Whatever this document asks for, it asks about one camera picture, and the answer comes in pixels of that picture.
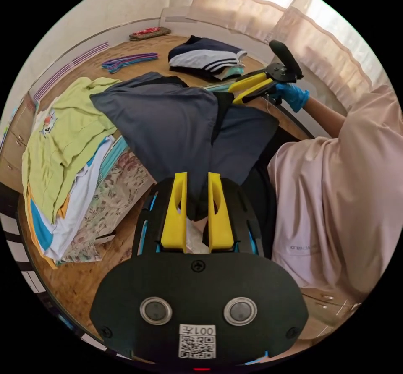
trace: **pink shirt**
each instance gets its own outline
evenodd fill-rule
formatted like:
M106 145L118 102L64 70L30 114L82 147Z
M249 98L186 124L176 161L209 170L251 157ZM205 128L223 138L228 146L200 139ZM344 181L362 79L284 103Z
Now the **pink shirt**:
M273 261L300 287L362 302L403 225L403 121L381 86L349 112L336 139L283 145L268 166L277 193Z

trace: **sheer curtain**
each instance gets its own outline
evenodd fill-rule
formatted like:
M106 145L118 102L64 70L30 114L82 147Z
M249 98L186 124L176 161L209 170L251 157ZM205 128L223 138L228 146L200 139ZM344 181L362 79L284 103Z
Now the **sheer curtain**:
M193 0L188 18L262 42L284 42L347 110L362 94L388 82L364 39L322 0Z

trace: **blue glove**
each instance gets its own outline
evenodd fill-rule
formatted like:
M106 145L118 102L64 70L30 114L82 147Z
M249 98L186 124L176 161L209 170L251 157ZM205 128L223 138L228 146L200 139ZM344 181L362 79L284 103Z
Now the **blue glove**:
M270 94L270 98L281 97L294 112L301 110L309 98L309 91L302 91L298 86L291 84L277 83L276 89L277 92Z

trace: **black screw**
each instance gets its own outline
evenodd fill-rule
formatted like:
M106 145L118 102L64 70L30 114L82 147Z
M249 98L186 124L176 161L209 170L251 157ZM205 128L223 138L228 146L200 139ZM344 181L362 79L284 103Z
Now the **black screw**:
M193 261L190 267L192 268L193 272L199 273L204 271L206 264L198 259L197 261Z
M110 337L112 337L112 331L108 327L102 327L101 328L101 335L103 337L110 338Z
M297 336L298 334L299 334L299 329L295 328L295 327L292 327L287 331L285 337L287 339L292 339L293 337Z

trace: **gray cloth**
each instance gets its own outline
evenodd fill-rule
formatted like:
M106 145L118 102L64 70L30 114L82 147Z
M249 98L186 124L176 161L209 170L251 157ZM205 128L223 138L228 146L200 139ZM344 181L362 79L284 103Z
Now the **gray cloth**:
M90 98L157 182L187 171L188 193L195 200L206 199L208 172L242 184L274 135L277 119L252 107L229 105L212 146L217 97L202 88L165 83L172 78L152 82L159 78L147 73Z

